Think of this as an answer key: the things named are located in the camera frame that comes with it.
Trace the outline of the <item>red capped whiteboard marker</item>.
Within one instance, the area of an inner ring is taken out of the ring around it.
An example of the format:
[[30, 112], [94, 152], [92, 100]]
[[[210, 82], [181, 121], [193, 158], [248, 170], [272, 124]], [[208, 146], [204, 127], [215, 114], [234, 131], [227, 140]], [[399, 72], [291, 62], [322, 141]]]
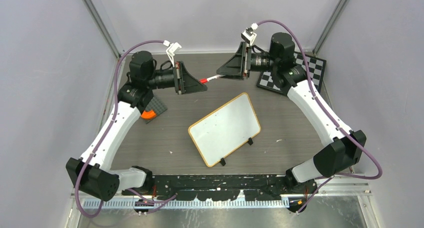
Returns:
[[224, 77], [224, 75], [217, 74], [217, 75], [214, 75], [214, 76], [211, 76], [211, 77], [208, 77], [208, 78], [200, 79], [199, 81], [202, 84], [206, 84], [206, 83], [208, 83], [208, 82], [210, 82], [212, 80], [216, 80], [216, 79], [219, 79], [219, 78], [222, 78], [222, 77]]

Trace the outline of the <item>white whiteboard orange frame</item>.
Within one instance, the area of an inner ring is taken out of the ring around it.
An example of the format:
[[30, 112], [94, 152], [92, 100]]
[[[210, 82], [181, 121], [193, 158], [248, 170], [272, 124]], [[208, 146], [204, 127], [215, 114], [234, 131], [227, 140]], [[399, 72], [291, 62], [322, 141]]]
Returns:
[[261, 125], [246, 92], [242, 92], [188, 127], [188, 134], [207, 167], [213, 167], [249, 143]]

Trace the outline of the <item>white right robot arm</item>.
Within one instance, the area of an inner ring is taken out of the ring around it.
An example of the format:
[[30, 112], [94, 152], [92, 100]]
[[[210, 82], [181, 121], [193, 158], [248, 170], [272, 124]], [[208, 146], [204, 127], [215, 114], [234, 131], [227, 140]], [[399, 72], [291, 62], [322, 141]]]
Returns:
[[269, 51], [242, 41], [236, 53], [216, 71], [225, 79], [244, 80], [251, 72], [270, 72], [274, 84], [302, 111], [318, 134], [323, 149], [311, 159], [285, 172], [283, 184], [291, 193], [299, 193], [306, 182], [329, 178], [360, 161], [366, 135], [352, 130], [331, 110], [308, 79], [308, 71], [296, 64], [295, 43], [290, 34], [271, 36]]

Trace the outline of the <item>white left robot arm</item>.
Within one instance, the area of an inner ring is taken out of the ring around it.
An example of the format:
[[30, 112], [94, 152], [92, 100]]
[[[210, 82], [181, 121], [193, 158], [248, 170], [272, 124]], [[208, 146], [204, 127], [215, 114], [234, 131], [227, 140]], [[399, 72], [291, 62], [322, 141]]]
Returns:
[[146, 51], [131, 56], [126, 83], [117, 91], [117, 101], [91, 146], [66, 163], [75, 193], [84, 192], [103, 202], [119, 191], [135, 189], [141, 195], [153, 190], [153, 173], [134, 165], [112, 170], [112, 162], [125, 136], [154, 98], [156, 89], [175, 89], [178, 95], [207, 91], [207, 86], [192, 76], [182, 61], [169, 61], [170, 67], [157, 69], [157, 61]]

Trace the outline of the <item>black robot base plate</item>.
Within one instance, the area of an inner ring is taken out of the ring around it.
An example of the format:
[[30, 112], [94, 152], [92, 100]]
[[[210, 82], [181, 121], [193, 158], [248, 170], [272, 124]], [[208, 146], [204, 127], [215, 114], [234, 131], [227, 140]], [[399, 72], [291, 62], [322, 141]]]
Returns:
[[176, 196], [177, 201], [234, 201], [243, 194], [246, 201], [276, 201], [282, 195], [311, 195], [317, 189], [312, 179], [289, 186], [284, 175], [226, 174], [226, 175], [155, 175], [134, 188], [140, 195], [154, 195], [164, 201]]

